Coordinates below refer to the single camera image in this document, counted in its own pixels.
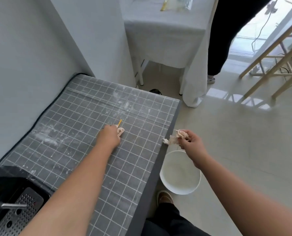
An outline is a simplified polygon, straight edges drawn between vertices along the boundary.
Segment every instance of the gray cutting mat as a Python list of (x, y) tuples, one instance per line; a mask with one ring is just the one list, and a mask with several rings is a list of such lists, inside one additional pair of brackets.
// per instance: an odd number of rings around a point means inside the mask
[(56, 190), (105, 124), (125, 132), (112, 153), (87, 235), (125, 235), (179, 100), (79, 75), (2, 161)]

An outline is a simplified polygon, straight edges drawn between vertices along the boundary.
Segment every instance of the white tablecloth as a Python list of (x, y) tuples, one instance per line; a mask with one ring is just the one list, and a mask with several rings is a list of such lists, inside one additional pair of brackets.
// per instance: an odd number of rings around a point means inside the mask
[[(199, 97), (206, 93), (210, 20), (215, 0), (194, 0), (190, 11), (160, 11), (163, 2), (134, 0), (123, 13), (130, 51), (157, 63), (186, 68), (182, 88), (187, 90), (183, 91), (183, 100), (196, 107)], [(195, 86), (189, 89), (188, 84)]]

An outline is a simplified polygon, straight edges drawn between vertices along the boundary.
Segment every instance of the person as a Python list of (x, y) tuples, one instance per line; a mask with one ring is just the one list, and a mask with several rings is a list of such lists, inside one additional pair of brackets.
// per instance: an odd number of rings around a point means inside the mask
[[(292, 236), (292, 211), (258, 193), (214, 160), (192, 131), (179, 144), (205, 175), (211, 188), (243, 235)], [(120, 143), (116, 126), (105, 126), (88, 156), (70, 174), (20, 236), (84, 236), (97, 202), (108, 158)], [(147, 219), (142, 236), (207, 236), (180, 216), (167, 192), (158, 195), (155, 217)]]
[(232, 40), (238, 32), (271, 0), (219, 0), (208, 48), (207, 83), (215, 83), (227, 60)]

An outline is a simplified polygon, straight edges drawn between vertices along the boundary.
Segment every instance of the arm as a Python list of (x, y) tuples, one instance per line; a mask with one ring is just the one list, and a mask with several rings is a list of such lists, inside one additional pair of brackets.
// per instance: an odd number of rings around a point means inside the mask
[(99, 132), (94, 148), (20, 236), (85, 235), (100, 193), (109, 156), (119, 143), (117, 127), (105, 126)]
[(254, 191), (234, 174), (215, 161), (204, 148), (202, 140), (193, 132), (191, 142), (179, 139), (182, 149), (199, 168), (219, 201), (246, 236), (292, 235), (292, 211)]

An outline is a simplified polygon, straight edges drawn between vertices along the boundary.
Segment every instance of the forearm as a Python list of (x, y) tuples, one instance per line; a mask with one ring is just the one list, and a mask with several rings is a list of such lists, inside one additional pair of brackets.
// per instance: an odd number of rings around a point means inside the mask
[(21, 236), (85, 235), (112, 149), (96, 145), (33, 218)]
[(254, 191), (211, 157), (200, 169), (244, 236), (292, 235), (292, 211)]

